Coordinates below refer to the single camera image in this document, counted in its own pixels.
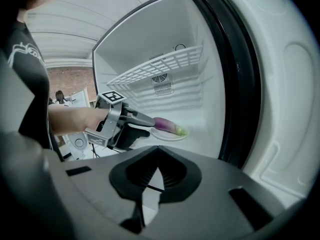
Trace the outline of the person's left forearm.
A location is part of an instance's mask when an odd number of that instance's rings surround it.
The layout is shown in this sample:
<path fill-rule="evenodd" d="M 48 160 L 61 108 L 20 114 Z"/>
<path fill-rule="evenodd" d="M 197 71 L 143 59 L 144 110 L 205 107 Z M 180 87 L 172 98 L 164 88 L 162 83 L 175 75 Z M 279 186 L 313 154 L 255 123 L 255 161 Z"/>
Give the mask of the person's left forearm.
<path fill-rule="evenodd" d="M 59 104 L 48 106 L 48 120 L 54 135 L 68 135 L 96 130 L 109 114 L 109 109 L 68 107 Z"/>

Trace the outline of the white display cabinet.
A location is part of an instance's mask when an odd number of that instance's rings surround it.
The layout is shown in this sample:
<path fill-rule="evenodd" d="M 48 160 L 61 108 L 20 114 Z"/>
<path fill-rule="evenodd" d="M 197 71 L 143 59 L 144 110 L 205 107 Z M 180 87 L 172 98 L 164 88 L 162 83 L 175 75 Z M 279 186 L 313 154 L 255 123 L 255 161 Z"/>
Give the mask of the white display cabinet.
<path fill-rule="evenodd" d="M 72 105 L 77 108 L 90 107 L 87 88 L 84 88 L 78 92 L 70 95 Z"/>

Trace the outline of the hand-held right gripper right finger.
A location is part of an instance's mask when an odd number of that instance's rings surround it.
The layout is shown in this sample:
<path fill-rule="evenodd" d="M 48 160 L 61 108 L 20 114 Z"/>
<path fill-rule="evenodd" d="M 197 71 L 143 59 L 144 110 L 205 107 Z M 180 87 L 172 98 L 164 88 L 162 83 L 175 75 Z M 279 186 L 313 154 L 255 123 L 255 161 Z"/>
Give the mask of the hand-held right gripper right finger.
<path fill-rule="evenodd" d="M 164 191 L 159 204 L 185 201 L 199 187 L 202 172 L 192 160 L 192 152 L 168 147 L 157 147 L 157 165 L 162 175 Z"/>

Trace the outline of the white device with round dial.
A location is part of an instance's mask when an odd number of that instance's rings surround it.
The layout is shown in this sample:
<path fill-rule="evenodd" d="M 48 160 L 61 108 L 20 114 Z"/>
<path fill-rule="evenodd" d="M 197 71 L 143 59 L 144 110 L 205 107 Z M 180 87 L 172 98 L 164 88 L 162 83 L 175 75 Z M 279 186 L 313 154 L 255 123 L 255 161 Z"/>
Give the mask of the white device with round dial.
<path fill-rule="evenodd" d="M 84 160 L 86 154 L 92 150 L 84 132 L 65 134 L 62 137 L 74 160 Z"/>

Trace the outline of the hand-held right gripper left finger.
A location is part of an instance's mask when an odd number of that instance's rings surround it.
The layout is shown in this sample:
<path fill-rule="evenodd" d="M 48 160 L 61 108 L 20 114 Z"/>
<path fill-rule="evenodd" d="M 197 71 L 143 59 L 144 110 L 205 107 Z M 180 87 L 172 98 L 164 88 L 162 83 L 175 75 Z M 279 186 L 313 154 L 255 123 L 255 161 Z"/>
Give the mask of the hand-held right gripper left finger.
<path fill-rule="evenodd" d="M 109 181 L 118 195 L 135 203 L 132 215 L 120 225 L 139 234 L 145 228 L 143 215 L 143 192 L 149 185 L 158 167 L 157 146 L 139 151 L 112 168 Z"/>

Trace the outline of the white plate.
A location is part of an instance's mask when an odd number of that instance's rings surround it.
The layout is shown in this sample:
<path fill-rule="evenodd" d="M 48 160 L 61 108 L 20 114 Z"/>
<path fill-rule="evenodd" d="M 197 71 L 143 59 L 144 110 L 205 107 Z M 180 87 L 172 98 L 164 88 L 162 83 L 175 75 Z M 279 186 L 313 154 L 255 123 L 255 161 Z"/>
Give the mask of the white plate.
<path fill-rule="evenodd" d="M 168 131 L 162 131 L 156 128 L 152 128 L 150 130 L 150 133 L 156 137 L 157 139 L 163 140 L 163 141 L 180 141 L 189 136 L 189 131 L 181 126 L 177 126 L 177 134 L 168 132 Z"/>

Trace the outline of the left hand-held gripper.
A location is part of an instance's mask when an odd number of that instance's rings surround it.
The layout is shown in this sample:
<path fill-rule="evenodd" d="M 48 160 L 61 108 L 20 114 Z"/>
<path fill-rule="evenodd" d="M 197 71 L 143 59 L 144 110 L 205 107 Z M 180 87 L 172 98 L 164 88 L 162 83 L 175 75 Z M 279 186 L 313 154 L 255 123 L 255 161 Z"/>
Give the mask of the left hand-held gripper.
<path fill-rule="evenodd" d="M 129 124 L 141 127 L 154 127 L 153 118 L 130 108 L 127 103 L 123 103 L 127 98 L 116 90 L 100 92 L 97 95 L 95 108 L 108 109 L 108 114 L 102 121 L 99 130 L 85 129 L 87 140 L 91 144 L 99 145 L 111 150 L 122 151 L 131 150 L 130 146 L 139 138 L 148 138 L 150 132 L 144 129 L 131 127 Z M 127 117 L 124 111 L 132 111 L 133 116 Z M 121 115 L 124 124 L 120 129 L 117 126 Z"/>

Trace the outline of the purple green vegetable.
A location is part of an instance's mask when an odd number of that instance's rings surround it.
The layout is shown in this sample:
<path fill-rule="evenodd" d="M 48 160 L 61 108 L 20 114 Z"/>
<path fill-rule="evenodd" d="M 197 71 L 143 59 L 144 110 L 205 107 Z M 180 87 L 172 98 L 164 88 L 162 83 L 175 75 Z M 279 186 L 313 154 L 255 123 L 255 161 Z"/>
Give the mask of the purple green vegetable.
<path fill-rule="evenodd" d="M 154 117 L 155 125 L 154 127 L 157 130 L 175 134 L 177 136 L 186 136 L 188 131 L 182 128 L 181 126 L 175 124 L 174 122 L 167 120 L 162 117 Z"/>

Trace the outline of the person's black t-shirt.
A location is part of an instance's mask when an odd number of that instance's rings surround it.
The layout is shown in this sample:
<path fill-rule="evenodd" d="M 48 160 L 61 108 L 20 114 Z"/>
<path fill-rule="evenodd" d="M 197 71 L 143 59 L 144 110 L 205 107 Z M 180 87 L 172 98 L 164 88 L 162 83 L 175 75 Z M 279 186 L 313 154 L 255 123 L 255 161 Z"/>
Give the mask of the person's black t-shirt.
<path fill-rule="evenodd" d="M 37 141 L 44 149 L 55 151 L 60 159 L 64 158 L 52 133 L 48 121 L 50 84 L 47 69 L 29 29 L 25 23 L 16 20 L 4 45 L 4 54 L 11 68 L 15 70 L 27 88 L 34 94 L 19 133 Z"/>

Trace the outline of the black mini fridge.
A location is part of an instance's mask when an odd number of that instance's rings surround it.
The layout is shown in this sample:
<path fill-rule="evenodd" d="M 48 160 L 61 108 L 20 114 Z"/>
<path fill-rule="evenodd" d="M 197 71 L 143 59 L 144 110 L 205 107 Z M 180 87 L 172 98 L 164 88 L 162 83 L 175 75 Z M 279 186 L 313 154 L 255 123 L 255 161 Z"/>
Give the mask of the black mini fridge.
<path fill-rule="evenodd" d="M 197 65 L 127 85 L 107 85 L 165 54 L 203 46 Z M 166 145 L 243 170 L 286 206 L 320 172 L 320 44 L 293 0 L 149 0 L 93 48 L 97 92 L 119 91 L 134 109 L 189 131 L 152 134 Z"/>

